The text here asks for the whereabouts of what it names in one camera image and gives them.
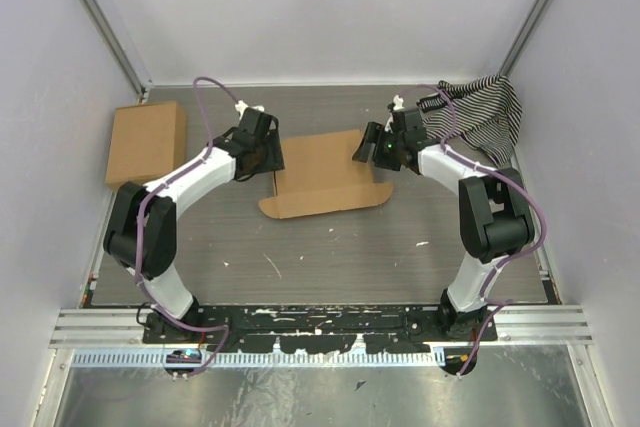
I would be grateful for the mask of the brown cardboard box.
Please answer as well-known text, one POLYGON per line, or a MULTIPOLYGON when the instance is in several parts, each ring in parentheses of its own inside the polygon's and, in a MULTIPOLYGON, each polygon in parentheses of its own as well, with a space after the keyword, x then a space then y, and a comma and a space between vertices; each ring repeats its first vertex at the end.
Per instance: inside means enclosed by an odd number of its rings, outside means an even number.
POLYGON ((144 184, 186 162, 187 113, 176 101, 115 111, 105 183, 113 192, 131 181, 144 184))
POLYGON ((285 168, 274 173, 274 195, 258 202, 262 213, 282 220, 387 202, 393 184, 375 182, 371 165, 352 159, 362 136, 349 130, 283 140, 285 168))

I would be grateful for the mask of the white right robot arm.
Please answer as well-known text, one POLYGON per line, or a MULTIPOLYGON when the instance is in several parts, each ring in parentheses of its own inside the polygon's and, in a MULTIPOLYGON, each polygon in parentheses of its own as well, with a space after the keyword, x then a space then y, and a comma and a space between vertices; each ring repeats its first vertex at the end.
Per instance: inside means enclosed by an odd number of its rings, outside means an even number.
POLYGON ((417 109, 395 110, 385 125, 368 123, 352 159, 391 171, 405 167, 457 195, 465 255, 441 295, 436 326, 451 341, 466 339, 485 320, 506 261, 535 236, 520 173, 489 168, 430 140, 417 109))

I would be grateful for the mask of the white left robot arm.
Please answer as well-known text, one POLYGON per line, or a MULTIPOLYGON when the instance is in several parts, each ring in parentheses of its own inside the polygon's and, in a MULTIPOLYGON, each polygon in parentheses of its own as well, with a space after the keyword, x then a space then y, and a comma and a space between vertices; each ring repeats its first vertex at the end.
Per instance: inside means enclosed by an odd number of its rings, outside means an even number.
POLYGON ((183 166, 144 185, 128 181, 118 189, 103 249, 132 274, 176 342, 228 331, 226 325, 202 325, 199 303, 178 273, 181 215, 220 186, 283 168, 279 120, 261 106, 241 106, 239 123, 183 166))

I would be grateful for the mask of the folded brown cardboard box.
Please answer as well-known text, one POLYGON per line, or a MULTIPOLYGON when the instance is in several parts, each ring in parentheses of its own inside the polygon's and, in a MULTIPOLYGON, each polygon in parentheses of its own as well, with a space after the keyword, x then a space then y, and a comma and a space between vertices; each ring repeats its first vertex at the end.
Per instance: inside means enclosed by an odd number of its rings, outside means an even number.
POLYGON ((186 162, 187 113, 176 101, 115 111, 105 183, 113 192, 131 181, 144 184, 186 162))

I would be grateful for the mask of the striped black white cloth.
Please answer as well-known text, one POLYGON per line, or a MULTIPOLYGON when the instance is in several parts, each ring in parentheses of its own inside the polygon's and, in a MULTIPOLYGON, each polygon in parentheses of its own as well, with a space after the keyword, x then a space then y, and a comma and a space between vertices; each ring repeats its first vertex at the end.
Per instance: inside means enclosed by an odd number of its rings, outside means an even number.
POLYGON ((429 137, 436 141, 459 138, 495 165, 508 165, 523 113, 511 81, 493 75, 458 85, 442 80, 438 88, 445 97, 433 93, 417 101, 429 137))

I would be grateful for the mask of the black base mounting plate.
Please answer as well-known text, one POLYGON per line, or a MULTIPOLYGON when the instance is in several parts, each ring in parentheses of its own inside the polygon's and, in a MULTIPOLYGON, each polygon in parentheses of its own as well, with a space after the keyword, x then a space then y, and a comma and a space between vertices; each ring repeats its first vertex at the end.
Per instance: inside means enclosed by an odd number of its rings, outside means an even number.
POLYGON ((223 353, 309 355, 346 353, 358 341, 367 354, 427 353, 437 342, 473 342, 487 317, 483 310, 460 325, 445 325, 431 305, 217 305, 202 306, 192 317, 203 328, 226 326, 229 333, 190 332, 152 311, 139 324, 143 342, 197 344, 223 353))

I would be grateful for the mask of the aluminium front frame rail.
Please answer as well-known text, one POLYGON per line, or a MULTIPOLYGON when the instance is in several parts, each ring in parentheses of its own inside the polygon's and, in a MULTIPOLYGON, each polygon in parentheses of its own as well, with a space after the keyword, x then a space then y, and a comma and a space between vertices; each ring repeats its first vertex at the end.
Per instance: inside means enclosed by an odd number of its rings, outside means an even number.
MULTIPOLYGON (((574 305, 511 305, 493 316, 499 345, 591 345, 583 310, 574 305)), ((143 344, 143 327, 132 309, 64 309, 52 348, 116 348, 143 344)))

